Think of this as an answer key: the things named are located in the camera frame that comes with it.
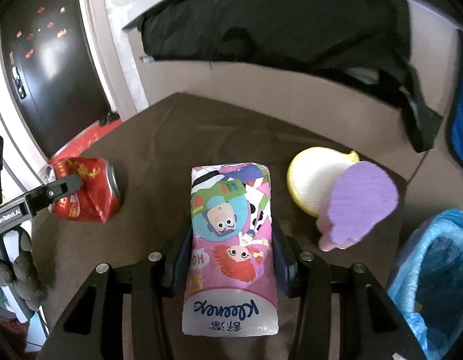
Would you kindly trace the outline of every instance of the speech bubble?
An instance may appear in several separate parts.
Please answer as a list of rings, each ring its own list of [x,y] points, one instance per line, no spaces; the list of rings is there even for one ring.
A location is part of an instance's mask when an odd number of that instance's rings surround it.
[[[196,271],[202,269],[208,265],[210,262],[210,256],[205,252],[205,248],[202,249],[193,249],[192,258],[190,260],[190,270]]]

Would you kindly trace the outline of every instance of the black door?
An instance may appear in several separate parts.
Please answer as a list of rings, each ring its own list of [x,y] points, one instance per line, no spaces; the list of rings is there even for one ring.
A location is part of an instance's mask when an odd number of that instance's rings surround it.
[[[5,70],[48,158],[109,112],[78,0],[15,0],[0,20]]]

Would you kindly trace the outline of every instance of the red floor mat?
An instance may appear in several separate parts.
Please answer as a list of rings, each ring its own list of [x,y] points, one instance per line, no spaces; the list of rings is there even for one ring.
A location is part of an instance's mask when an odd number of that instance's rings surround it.
[[[110,131],[115,130],[119,125],[122,124],[121,120],[116,120],[106,126],[100,127],[98,122],[87,128],[81,134],[77,135],[67,145],[55,154],[49,162],[60,160],[67,157],[79,157],[82,152],[87,150],[97,140],[103,138]]]

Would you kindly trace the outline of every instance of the sponge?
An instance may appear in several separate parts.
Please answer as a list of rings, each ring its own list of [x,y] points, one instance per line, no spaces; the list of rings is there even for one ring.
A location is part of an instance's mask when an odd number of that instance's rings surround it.
[[[287,174],[293,201],[307,214],[318,218],[320,203],[331,192],[336,180],[359,160],[353,151],[344,154],[326,147],[311,147],[298,153]]]

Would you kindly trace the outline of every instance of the pink kleenex tissue package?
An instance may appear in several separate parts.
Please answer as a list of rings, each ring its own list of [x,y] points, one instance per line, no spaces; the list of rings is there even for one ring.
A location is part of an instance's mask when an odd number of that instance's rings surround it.
[[[194,168],[191,215],[183,332],[278,333],[268,168],[256,163]]]

